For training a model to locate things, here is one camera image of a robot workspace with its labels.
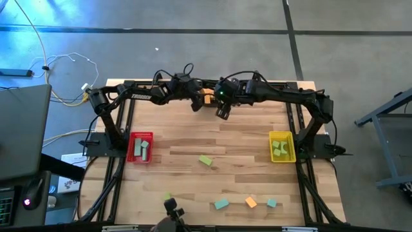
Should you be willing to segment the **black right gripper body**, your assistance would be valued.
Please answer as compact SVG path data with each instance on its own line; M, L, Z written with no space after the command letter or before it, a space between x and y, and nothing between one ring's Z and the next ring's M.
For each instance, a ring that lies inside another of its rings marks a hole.
M225 104L236 106L238 104L237 98L232 95L217 95L216 100L218 102L218 106L223 106Z

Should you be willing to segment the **black plastic basket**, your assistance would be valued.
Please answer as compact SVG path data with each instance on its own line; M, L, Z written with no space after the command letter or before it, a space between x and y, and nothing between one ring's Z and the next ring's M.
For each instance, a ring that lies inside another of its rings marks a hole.
M205 101L203 100L203 105L204 105L205 107L217 107L218 102L217 102L215 96L214 96L214 95L210 95L210 97L211 97L211 103L210 103L210 104L205 104Z

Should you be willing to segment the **yellow plastic basket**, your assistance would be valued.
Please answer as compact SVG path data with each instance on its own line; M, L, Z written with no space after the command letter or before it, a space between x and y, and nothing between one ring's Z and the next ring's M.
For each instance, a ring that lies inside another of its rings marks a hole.
M272 147L272 142L276 140L281 143L281 141L286 141L287 154L277 157L273 154L275 148ZM294 139L290 131L270 131L269 132L269 143L270 143L270 158L273 163L294 163L296 161L296 154L294 149Z

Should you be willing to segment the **red plastic basket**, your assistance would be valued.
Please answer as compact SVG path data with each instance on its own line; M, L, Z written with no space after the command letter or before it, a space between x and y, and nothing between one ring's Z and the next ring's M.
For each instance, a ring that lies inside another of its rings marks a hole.
M135 148L135 139L141 138L142 141L147 141L149 146L147 147L147 160L142 160L142 150L141 156L135 157L134 156L134 148ZM129 144L127 147L127 161L132 162L135 164L148 164L151 162L152 159L152 148L153 148L153 132L133 132L130 134Z

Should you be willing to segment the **white printed booklet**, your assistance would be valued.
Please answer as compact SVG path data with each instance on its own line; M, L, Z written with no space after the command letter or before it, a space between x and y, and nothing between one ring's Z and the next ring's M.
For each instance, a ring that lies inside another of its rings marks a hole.
M88 158L86 156L83 156L81 153L67 154L61 157L61 161L72 164L74 166L78 166L82 169L86 168L87 159ZM69 193L78 191L79 187L79 181L68 179L66 177L59 177L57 193Z

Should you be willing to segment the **blue-grey metal cart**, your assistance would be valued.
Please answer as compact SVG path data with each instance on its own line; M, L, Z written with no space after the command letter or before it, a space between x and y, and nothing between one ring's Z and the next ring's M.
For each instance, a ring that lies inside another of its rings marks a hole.
M394 113L408 104L412 106L412 88L354 121L358 127L372 123L377 133L390 172L389 178L376 182L378 188L412 182L412 172L406 174L401 165L402 157L412 159L412 113Z

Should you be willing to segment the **grey laptop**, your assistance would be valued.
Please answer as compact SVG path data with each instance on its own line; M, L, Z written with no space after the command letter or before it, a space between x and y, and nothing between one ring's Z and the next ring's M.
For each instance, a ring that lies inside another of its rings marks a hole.
M0 181L39 169L52 87L0 91Z

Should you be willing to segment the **black power brick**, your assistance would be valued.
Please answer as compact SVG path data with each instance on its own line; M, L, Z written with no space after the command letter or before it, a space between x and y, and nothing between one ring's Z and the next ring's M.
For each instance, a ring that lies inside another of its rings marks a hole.
M0 68L0 76L11 76L11 77L31 77L33 74L32 70L28 69L6 69Z

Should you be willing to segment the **black computer mouse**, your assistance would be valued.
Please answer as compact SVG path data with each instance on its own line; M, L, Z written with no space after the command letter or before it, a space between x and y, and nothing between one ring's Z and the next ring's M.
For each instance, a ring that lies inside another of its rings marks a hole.
M43 184L42 178L35 177L23 189L22 205L26 210L36 209L41 203Z

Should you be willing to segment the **black desk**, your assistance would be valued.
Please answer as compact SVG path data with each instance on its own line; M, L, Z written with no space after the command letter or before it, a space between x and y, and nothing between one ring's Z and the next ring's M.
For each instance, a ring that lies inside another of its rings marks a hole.
M12 221L12 225L0 227L0 230L44 225L51 174L59 175L79 182L81 177L83 177L84 169L61 160L51 161L50 157L48 157L48 160L45 160L45 156L46 155L42 155L40 170L36 174L0 181L0 188L15 188L14 219ZM44 181L41 203L36 209L26 210L22 205L23 189L35 177L40 177Z

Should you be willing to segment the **backlit keyboard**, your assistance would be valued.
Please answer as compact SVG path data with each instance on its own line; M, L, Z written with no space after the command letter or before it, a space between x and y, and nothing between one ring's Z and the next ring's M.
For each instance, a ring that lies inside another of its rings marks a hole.
M0 188L0 227L11 226L14 219L15 188Z

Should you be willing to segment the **black metal table frame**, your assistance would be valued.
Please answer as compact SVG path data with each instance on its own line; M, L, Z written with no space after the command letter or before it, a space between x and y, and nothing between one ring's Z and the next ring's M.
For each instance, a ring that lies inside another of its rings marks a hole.
M304 108L273 101L234 107L227 120L214 108L193 112L189 101L136 102L131 129L153 132L153 158L125 165L115 222L157 223L169 192L192 226L302 226L295 165L270 160L269 132L298 130L299 119L309 118ZM212 159L211 166L200 155ZM250 208L247 197L257 206ZM229 205L216 210L223 198ZM267 206L270 198L275 208Z

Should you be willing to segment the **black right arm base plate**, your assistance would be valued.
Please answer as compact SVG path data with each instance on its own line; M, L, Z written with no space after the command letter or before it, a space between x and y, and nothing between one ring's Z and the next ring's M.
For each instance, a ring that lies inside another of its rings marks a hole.
M303 139L298 138L295 149L297 157L300 159L330 159L333 158L333 144L331 143L330 136L314 135L305 137Z

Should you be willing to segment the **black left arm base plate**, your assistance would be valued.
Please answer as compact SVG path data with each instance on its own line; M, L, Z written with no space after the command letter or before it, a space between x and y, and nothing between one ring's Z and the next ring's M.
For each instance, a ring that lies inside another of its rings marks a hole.
M88 157L125 157L127 145L125 141L121 145L112 145L109 136L106 133L92 133L86 141L85 156Z

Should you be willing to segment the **silver bracket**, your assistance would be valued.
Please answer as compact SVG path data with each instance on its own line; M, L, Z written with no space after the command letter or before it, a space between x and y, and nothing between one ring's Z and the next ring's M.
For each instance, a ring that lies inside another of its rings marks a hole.
M319 232L316 227L282 227L282 232Z
M114 225L103 226L101 232L135 232L139 231L138 226L134 225Z

